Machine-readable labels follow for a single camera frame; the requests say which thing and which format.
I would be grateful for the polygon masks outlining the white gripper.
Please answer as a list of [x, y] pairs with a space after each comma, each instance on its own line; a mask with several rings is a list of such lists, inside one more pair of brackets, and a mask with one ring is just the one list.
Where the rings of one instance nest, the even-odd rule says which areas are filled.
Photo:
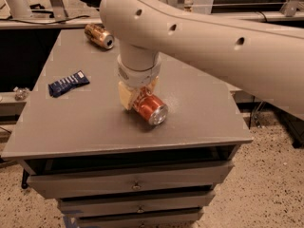
[[138, 88], [145, 86], [146, 92], [152, 94], [158, 83], [157, 77], [161, 70], [161, 58], [158, 57], [156, 64], [144, 70], [130, 69], [127, 67], [121, 56], [118, 56], [118, 75], [122, 81], [118, 83], [120, 102], [126, 110], [133, 107], [138, 98]]

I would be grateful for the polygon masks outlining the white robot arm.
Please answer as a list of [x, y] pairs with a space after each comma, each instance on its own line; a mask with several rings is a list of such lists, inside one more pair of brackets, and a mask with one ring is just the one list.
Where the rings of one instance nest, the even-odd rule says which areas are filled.
[[304, 36], [282, 27], [178, 9], [177, 0], [102, 0], [127, 86], [150, 84], [164, 53], [304, 119]]

